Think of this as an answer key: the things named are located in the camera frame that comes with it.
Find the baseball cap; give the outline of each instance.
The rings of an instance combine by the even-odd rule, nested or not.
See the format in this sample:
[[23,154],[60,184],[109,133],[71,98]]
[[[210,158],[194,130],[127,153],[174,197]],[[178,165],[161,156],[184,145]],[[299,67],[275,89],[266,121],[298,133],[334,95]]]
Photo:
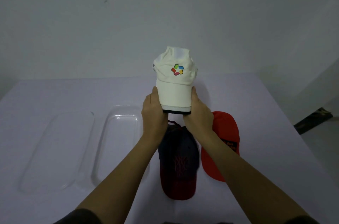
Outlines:
[[[226,145],[239,155],[240,137],[234,118],[232,115],[224,113],[223,111],[214,111],[213,115],[213,131]],[[204,171],[210,177],[225,182],[214,161],[203,147],[201,147],[201,163]]]
[[177,123],[168,125],[158,152],[164,193],[174,200],[191,198],[195,193],[199,167],[199,150],[193,135]]
[[190,114],[192,83],[198,69],[188,49],[168,46],[153,62],[160,104],[166,113]]

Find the left hand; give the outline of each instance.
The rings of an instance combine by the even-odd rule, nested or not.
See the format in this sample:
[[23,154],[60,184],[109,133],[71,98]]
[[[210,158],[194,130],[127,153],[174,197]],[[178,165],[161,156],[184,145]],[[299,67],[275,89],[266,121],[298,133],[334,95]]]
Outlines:
[[146,96],[142,105],[143,139],[160,144],[168,126],[168,114],[163,113],[159,101],[158,89],[153,87],[152,93]]

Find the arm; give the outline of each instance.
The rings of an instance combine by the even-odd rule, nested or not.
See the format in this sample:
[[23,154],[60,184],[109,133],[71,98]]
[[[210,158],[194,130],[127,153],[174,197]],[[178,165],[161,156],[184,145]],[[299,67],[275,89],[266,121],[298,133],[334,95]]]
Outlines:
[[157,150],[168,124],[156,87],[142,108],[143,135],[122,162],[80,203],[103,224],[123,224],[132,206],[142,175]]
[[225,145],[212,131],[213,114],[192,89],[188,130],[212,157],[251,223],[285,223],[308,214],[280,188]]

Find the finger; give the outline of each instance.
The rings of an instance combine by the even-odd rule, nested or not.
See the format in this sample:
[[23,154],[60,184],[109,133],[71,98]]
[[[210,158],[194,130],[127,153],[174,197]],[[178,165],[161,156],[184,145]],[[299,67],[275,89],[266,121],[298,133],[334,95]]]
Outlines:
[[146,104],[150,104],[150,95],[146,96],[144,103],[142,104],[142,107],[144,107]]
[[192,87],[192,101],[199,101],[197,90],[194,86]]
[[153,87],[151,96],[151,103],[160,103],[159,101],[159,94],[158,94],[158,88],[156,86]]

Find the white baseball cap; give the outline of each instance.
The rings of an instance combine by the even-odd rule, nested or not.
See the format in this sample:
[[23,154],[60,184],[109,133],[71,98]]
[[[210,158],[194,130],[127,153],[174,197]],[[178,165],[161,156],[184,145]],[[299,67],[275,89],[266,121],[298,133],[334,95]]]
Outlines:
[[157,73],[157,88],[164,112],[175,114],[191,113],[192,83],[198,69],[188,49],[168,46],[166,51],[153,62]]

